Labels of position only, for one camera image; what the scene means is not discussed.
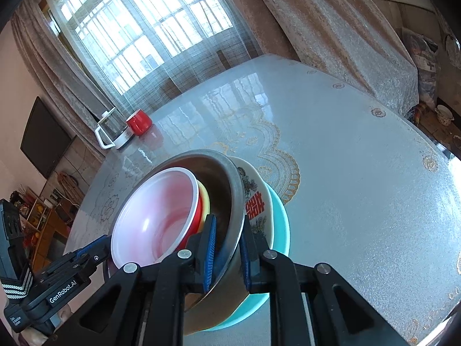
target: yellow bowl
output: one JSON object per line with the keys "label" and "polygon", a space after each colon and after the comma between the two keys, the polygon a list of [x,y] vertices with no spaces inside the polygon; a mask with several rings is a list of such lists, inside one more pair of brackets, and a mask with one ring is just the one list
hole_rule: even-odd
{"label": "yellow bowl", "polygon": [[205,219],[210,214],[210,197],[208,196],[208,191],[204,185],[200,181],[197,181],[197,183],[199,185],[199,195],[202,199],[202,217],[200,219],[199,228],[197,229],[197,233],[200,233],[203,229]]}

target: plastic bag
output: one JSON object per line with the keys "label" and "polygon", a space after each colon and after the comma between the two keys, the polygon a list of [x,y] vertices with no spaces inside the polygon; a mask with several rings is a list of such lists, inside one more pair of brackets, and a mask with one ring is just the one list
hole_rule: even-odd
{"label": "plastic bag", "polygon": [[429,38],[402,28],[402,41],[418,68],[418,93],[420,100],[432,110],[437,104],[436,75],[439,46]]}

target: floral pattern bowl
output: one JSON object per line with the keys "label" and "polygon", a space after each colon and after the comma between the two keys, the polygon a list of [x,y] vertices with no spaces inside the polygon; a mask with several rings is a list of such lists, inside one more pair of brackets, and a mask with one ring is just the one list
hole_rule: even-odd
{"label": "floral pattern bowl", "polygon": [[245,211],[250,219],[253,233],[262,232],[267,244],[274,243],[273,205],[269,190],[258,171],[249,162],[239,157],[229,156],[237,167],[243,181]]}

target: teal bowl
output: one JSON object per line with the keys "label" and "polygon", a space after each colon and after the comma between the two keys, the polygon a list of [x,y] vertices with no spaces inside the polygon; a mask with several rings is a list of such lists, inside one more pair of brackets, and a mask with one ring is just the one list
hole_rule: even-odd
{"label": "teal bowl", "polygon": [[[290,226],[288,224],[288,216],[282,201],[277,196],[275,191],[267,183],[266,186],[271,194],[274,210],[273,249],[284,255],[288,255],[288,252],[290,250]],[[248,295],[227,320],[223,321],[222,323],[216,325],[213,328],[203,330],[203,332],[210,332],[212,330],[228,328],[245,320],[248,316],[255,313],[268,298],[268,293]]]}

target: ceramic bowl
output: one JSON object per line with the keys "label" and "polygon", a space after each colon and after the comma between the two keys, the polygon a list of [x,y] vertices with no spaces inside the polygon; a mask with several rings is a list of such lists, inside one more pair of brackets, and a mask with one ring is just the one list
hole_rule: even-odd
{"label": "ceramic bowl", "polygon": [[271,246],[274,242],[272,197],[258,171],[249,162],[229,156],[237,167],[245,192],[245,211],[250,219],[253,233],[262,232]]}
{"label": "ceramic bowl", "polygon": [[111,255],[117,268],[162,261],[197,232],[202,215],[197,180],[191,171],[170,168],[149,178],[115,219]]}

